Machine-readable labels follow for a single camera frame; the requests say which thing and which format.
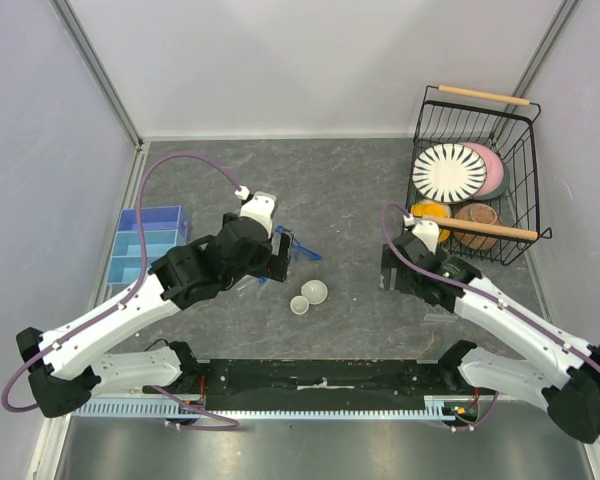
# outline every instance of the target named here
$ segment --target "wire basket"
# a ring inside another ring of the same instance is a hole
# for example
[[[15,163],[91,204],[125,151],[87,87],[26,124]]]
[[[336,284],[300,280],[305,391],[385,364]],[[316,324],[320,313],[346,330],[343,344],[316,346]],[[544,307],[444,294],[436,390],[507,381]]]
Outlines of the wire basket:
[[[465,95],[488,101],[508,103],[504,110],[491,110],[476,105],[461,105],[443,101],[449,94]],[[529,116],[513,113],[514,106],[524,106]],[[540,105],[528,100],[495,95],[474,90],[446,86],[428,86],[425,91],[416,133],[413,139],[413,155],[409,178],[413,176],[415,159],[427,148],[440,143],[472,142],[482,144],[498,154],[504,167],[509,170],[508,190],[492,200],[480,201],[493,208],[502,226],[528,230],[526,239],[510,235],[475,235],[462,228],[452,230],[444,247],[454,255],[488,259],[509,265],[540,238],[552,237],[551,228],[542,230],[533,123],[540,115]],[[409,180],[406,208],[424,200],[413,182]],[[452,215],[475,200],[450,205]],[[454,232],[464,232],[463,241],[472,247],[494,244],[490,249],[469,248],[461,243]]]

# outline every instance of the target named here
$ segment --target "white panel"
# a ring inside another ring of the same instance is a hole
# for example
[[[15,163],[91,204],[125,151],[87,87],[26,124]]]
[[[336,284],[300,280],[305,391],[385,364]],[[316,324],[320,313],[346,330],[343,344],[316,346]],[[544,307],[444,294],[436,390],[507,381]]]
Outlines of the white panel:
[[[510,93],[559,0],[73,0],[144,136],[404,134],[424,86]]]
[[[533,247],[556,324],[600,342],[600,0],[582,2],[530,97],[543,223]]]
[[[87,308],[132,156],[49,3],[0,1],[0,392],[20,330]],[[24,478],[40,423],[0,406],[1,480]]]

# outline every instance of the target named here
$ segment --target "blue plastic tray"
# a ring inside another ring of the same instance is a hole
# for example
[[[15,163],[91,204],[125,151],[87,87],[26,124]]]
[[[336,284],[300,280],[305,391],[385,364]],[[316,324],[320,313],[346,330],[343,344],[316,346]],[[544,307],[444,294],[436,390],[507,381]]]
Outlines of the blue plastic tray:
[[[170,248],[185,245],[189,220],[181,206],[142,209],[149,265]],[[135,210],[123,210],[113,242],[107,284],[129,285],[140,276],[142,257]]]

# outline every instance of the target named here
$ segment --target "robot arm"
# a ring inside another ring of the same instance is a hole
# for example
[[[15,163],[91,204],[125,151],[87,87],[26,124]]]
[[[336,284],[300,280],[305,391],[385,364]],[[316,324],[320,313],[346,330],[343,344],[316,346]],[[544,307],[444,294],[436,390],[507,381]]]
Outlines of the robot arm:
[[[272,252],[276,197],[256,192],[244,199],[239,215],[225,214],[220,232],[174,247],[156,260],[136,295],[132,287],[82,317],[41,332],[27,328],[17,336],[27,361],[48,346],[53,350],[30,369],[33,395],[47,417],[69,413],[94,395],[158,385],[173,393],[190,391],[198,381],[197,362],[186,343],[130,354],[107,354],[112,347],[152,323],[194,303],[215,298],[245,275],[284,281],[292,239],[283,233]],[[112,306],[117,311],[60,345],[58,339]]]
[[[468,384],[508,394],[535,405],[572,437],[590,443],[600,433],[600,375],[567,351],[575,347],[600,364],[600,345],[551,325],[508,297],[479,270],[437,248],[438,226],[430,221],[405,219],[405,233],[394,239],[398,250],[416,266],[441,277],[456,280],[458,288],[419,274],[403,264],[385,245],[382,256],[382,286],[415,294],[431,305],[489,331],[525,360],[494,355],[475,344],[461,341],[440,359],[456,369]],[[498,299],[493,303],[475,293],[481,290]],[[553,333],[562,345],[509,311],[514,307],[541,328]]]

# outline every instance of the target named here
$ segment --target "wooden handle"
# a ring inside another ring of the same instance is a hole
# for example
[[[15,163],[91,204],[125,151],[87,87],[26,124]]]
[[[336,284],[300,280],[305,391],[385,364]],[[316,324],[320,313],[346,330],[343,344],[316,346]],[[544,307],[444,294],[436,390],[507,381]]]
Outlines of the wooden handle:
[[[449,85],[440,85],[438,90],[444,93],[455,93],[466,97],[482,98],[484,100],[493,100],[494,102],[510,103],[520,107],[528,107],[531,102],[526,98],[510,97],[508,95],[498,95],[496,93],[481,92],[479,90],[469,90],[468,88],[450,87]]]
[[[528,240],[531,242],[538,240],[538,232],[532,230],[469,222],[467,220],[458,220],[457,218],[436,217],[434,215],[423,215],[422,218],[436,222],[441,227],[461,228],[462,230],[467,230],[472,233],[498,235],[500,237],[509,237],[515,240]]]

